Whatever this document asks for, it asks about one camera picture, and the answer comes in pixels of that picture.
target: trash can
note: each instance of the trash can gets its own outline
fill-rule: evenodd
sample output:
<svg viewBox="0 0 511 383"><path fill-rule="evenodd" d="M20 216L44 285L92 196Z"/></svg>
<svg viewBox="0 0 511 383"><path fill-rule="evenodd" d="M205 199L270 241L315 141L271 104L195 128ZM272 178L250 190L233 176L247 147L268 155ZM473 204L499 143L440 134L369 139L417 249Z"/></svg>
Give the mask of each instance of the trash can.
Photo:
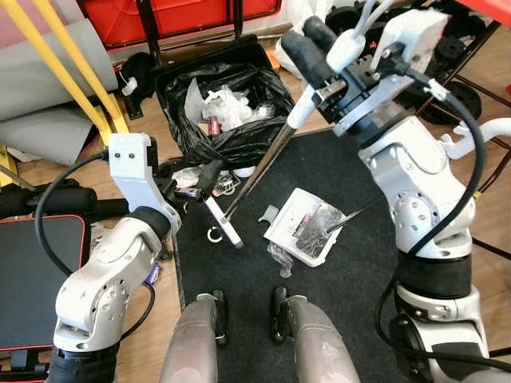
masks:
<svg viewBox="0 0 511 383"><path fill-rule="evenodd" d="M187 61L153 72L155 90L168 119L170 132L190 164L214 159L226 168L246 168L259 163L292 110L287 87L272 68L257 37L247 36ZM196 78L202 97L227 85L233 92L247 92L249 106L271 105L273 117L243 124L216 136L207 136L185 115L188 87Z"/></svg>

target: robot leg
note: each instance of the robot leg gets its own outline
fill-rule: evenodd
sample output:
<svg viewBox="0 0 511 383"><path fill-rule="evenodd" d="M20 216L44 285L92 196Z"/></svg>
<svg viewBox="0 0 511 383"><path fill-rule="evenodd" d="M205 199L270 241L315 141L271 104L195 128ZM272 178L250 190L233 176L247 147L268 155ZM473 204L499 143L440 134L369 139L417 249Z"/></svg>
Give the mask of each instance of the robot leg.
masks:
<svg viewBox="0 0 511 383"><path fill-rule="evenodd" d="M286 296L284 288L275 289L272 332L277 342L294 338L299 382L360 383L343 339L328 316L306 297Z"/></svg>
<svg viewBox="0 0 511 383"><path fill-rule="evenodd" d="M160 383L216 383L216 346L226 341L224 295L200 294L183 311L168 345Z"/></svg>

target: red crate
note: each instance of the red crate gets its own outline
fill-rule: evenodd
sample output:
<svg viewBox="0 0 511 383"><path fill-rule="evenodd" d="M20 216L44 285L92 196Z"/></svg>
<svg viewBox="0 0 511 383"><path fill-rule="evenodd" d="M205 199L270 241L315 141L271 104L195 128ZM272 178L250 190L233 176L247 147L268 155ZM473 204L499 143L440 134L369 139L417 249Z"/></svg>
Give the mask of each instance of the red crate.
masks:
<svg viewBox="0 0 511 383"><path fill-rule="evenodd" d="M505 26L511 26L511 2L509 0L458 0L458 2L490 16Z"/></svg>
<svg viewBox="0 0 511 383"><path fill-rule="evenodd" d="M232 22L232 2L226 0L150 0L161 38L225 26ZM280 10L281 0L244 0L244 19ZM134 0L82 0L81 8L106 47L145 40Z"/></svg>

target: trash bag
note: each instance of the trash bag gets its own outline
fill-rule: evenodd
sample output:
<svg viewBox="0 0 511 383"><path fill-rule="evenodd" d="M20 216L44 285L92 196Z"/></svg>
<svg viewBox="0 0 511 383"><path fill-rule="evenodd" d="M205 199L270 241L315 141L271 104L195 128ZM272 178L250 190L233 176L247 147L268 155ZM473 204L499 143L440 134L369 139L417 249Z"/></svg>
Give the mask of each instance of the trash bag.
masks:
<svg viewBox="0 0 511 383"><path fill-rule="evenodd" d="M203 98L208 96L209 90L216 92L222 85L227 85L233 92L247 92L248 105L252 109L272 105L274 115L216 136L206 136L184 112L186 94L194 77ZM166 85L164 97L164 111L172 137L185 159L190 164L220 159L230 169L258 164L294 106L291 94L273 69L258 68L250 63L207 64L179 74Z"/></svg>

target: black mat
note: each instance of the black mat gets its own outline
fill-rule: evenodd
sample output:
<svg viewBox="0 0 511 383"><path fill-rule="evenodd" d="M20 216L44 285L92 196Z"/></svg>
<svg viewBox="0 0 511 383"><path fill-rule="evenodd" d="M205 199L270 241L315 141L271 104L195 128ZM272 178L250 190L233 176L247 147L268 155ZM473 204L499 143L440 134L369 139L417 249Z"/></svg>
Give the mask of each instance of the black mat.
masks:
<svg viewBox="0 0 511 383"><path fill-rule="evenodd" d="M275 345L269 338L269 302L275 286L306 295L327 313L362 382L401 381L394 355L372 322L374 305L397 263L386 203L345 227L322 266L310 268L295 260L292 276L283 279L266 252L267 223L257 219L268 204L282 207L295 188L345 213L381 195L349 138L316 133L292 140L234 214L232 222L245 243L242 250L227 240L212 244L206 239L215 222L205 206L191 206L177 235L185 301L215 288L228 297L231 337L218 353L220 383L297 382L293 344ZM225 209L230 200L220 197L218 202Z"/></svg>
<svg viewBox="0 0 511 383"><path fill-rule="evenodd" d="M49 217L43 223L51 247L76 270L90 241L83 219ZM39 245L32 219L0 222L0 349L53 344L55 298L64 281Z"/></svg>

